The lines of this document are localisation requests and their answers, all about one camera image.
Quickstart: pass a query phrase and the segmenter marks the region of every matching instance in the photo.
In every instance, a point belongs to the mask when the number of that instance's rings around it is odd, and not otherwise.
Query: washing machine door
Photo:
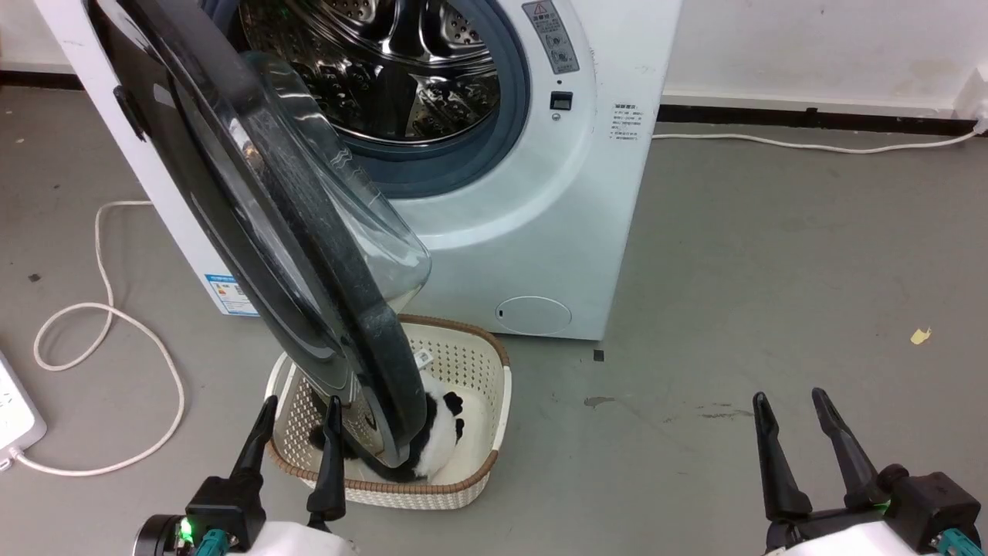
[[[348,405],[352,438],[399,465],[426,418],[396,316],[428,277],[425,247],[284,62],[238,54],[189,0],[100,4],[164,68],[184,125],[149,134],[163,159],[201,159],[200,175],[170,169],[238,284],[313,387]]]

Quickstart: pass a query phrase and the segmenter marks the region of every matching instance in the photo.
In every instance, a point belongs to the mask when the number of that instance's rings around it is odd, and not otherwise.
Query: tag
[[[419,370],[426,368],[426,365],[432,363],[433,356],[429,353],[427,349],[420,349],[415,352],[415,364],[419,366]]]

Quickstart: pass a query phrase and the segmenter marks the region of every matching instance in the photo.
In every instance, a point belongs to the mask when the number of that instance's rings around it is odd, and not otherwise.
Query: baseboard
[[[0,85],[81,91],[71,73],[0,69]],[[670,90],[662,94],[658,122],[747,124],[891,134],[962,136],[974,122],[953,120],[953,108],[919,102],[867,103],[812,98],[709,95]]]
[[[66,62],[17,61],[0,57],[0,71],[28,71],[30,73],[68,73],[75,75],[72,64]]]
[[[0,69],[0,86],[37,87],[39,89],[65,89],[81,91],[82,81],[74,73],[47,73],[38,71],[12,71]]]
[[[818,112],[851,116],[953,119],[953,99],[901,98],[876,101],[873,99],[832,99],[754,93],[718,94],[708,91],[667,88],[662,91],[662,104],[787,112],[804,112],[815,108]]]

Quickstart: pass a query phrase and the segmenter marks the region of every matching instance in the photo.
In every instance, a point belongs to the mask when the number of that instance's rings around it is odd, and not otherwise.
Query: white basket
[[[428,370],[463,398],[463,437],[451,462],[430,484],[382,483],[353,478],[347,469],[347,500],[403,510],[455,510],[473,502],[487,486],[497,461],[511,405],[511,370],[504,346],[469,324],[402,315],[412,350],[433,355]],[[322,416],[312,405],[311,386],[291,364],[272,371],[266,396],[278,394],[275,435],[268,455],[286,473],[315,486],[321,452],[309,432]]]

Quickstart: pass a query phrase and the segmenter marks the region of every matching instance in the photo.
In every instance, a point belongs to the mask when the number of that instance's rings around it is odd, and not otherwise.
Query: stainless steel drum
[[[483,39],[442,0],[244,0],[244,35],[297,71],[338,131],[425,145],[498,106]]]

